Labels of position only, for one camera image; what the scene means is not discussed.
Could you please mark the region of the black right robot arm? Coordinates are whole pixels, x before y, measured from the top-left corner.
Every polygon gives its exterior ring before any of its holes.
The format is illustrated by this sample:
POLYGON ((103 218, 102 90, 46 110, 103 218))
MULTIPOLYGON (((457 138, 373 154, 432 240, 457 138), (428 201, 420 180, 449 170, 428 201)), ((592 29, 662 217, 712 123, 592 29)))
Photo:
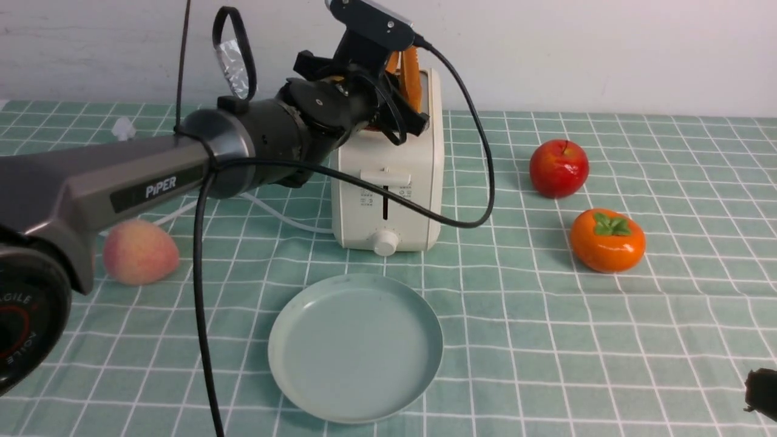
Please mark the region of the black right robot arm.
POLYGON ((758 412, 776 421, 776 402, 776 371, 769 368, 750 370, 745 379, 744 412, 758 412))

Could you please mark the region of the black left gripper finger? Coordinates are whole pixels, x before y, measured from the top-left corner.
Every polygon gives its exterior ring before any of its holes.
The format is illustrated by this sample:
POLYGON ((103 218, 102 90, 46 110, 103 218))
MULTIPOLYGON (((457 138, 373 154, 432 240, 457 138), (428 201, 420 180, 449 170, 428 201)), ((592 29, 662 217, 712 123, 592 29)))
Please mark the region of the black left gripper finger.
POLYGON ((410 135, 420 136, 427 130, 430 123, 430 115, 422 109, 416 109, 410 102, 410 97, 402 93, 399 75, 388 73, 388 84, 392 91, 392 102, 399 113, 399 119, 404 123, 405 132, 410 135))

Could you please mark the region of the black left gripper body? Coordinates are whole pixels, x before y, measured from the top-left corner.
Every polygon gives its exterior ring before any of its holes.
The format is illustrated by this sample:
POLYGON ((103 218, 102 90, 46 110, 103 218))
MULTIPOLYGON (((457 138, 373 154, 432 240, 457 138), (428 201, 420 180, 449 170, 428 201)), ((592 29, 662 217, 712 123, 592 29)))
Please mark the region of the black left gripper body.
POLYGON ((303 121, 344 142, 373 128, 401 144, 401 116, 386 82, 395 51, 353 30, 345 30, 332 57, 297 53, 284 96, 303 121))

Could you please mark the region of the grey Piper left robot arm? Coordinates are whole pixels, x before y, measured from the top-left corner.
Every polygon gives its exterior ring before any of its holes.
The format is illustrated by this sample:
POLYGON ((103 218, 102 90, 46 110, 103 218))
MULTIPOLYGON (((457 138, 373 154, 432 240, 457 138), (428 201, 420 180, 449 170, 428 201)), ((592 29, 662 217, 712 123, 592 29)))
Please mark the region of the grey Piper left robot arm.
POLYGON ((2 392, 41 365, 59 341, 70 295, 94 283, 97 234, 199 188, 224 161, 210 196, 263 185, 298 188, 364 128, 421 135, 424 107, 386 72, 389 54, 347 32, 335 58, 300 52, 274 97, 220 97, 186 116, 181 132, 113 144, 2 157, 2 392))

